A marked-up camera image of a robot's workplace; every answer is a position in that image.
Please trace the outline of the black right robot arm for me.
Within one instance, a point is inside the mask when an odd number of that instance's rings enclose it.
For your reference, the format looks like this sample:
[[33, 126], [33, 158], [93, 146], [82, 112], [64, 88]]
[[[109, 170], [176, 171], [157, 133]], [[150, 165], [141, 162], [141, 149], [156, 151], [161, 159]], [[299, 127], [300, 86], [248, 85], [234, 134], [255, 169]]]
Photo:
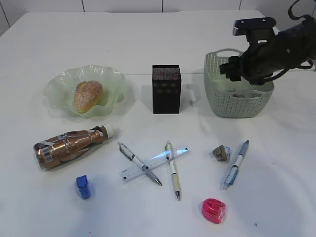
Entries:
[[249, 47], [220, 65], [220, 74], [230, 81], [244, 78], [251, 85], [263, 85], [291, 69], [311, 69], [316, 59], [315, 19], [308, 18], [278, 34], [273, 30], [275, 25], [271, 17], [236, 20], [233, 34], [246, 36]]

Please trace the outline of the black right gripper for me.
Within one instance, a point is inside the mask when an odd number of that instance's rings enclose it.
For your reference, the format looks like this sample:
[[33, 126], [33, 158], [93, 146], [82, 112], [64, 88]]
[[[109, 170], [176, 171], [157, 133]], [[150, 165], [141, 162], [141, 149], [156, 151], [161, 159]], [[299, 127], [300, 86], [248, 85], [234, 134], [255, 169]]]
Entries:
[[241, 81], [243, 77], [252, 85], [263, 85], [291, 69], [311, 69], [315, 58], [315, 28], [291, 28], [267, 43], [250, 47], [241, 57], [229, 57], [219, 69], [230, 81]]

